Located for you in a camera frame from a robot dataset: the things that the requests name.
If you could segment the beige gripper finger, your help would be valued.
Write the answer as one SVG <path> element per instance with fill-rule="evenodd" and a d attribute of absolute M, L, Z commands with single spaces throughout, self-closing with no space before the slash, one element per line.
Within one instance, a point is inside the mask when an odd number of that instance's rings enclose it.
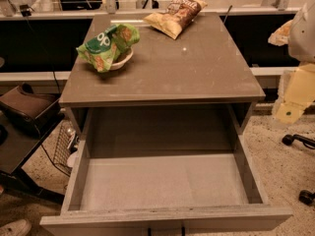
<path fill-rule="evenodd" d="M 268 42 L 275 46 L 283 46 L 288 44 L 289 31 L 292 24 L 292 20 L 287 21 L 276 31 L 274 31 L 268 38 Z"/>
<path fill-rule="evenodd" d="M 315 65 L 299 66 L 282 74 L 272 114 L 282 123 L 293 124 L 314 101 Z"/>

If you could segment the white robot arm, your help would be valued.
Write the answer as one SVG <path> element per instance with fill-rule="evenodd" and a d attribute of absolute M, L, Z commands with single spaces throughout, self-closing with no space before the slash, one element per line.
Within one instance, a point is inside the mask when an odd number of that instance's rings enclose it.
<path fill-rule="evenodd" d="M 315 101 L 315 0 L 307 0 L 294 18 L 274 31 L 268 42 L 287 45 L 290 57 L 300 62 L 280 79 L 274 117 L 286 124 L 296 122 Z"/>

